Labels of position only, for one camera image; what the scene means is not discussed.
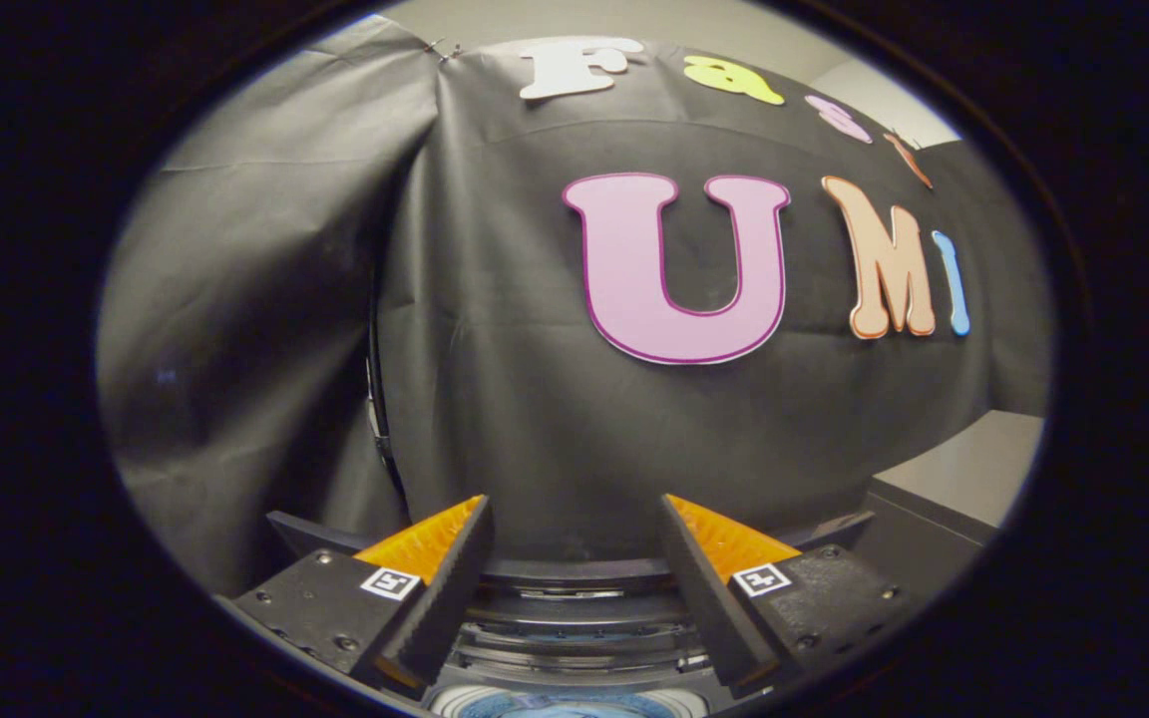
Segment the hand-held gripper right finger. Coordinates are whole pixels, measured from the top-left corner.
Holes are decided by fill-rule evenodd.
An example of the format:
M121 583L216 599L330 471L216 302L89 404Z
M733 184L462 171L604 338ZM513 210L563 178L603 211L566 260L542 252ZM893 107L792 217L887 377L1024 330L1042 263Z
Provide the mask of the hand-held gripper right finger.
M717 680L737 698L834 671L918 603L842 546L795 548L671 494L658 500L658 542Z

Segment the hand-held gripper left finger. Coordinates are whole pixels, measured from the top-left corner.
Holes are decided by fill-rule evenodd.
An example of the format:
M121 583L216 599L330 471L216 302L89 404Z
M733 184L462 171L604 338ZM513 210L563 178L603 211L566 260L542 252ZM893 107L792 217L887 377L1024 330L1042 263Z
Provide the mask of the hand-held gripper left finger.
M487 496L375 542L282 511L268 519L293 559L219 595L224 613L278 657L364 698L421 698L437 684L493 550Z

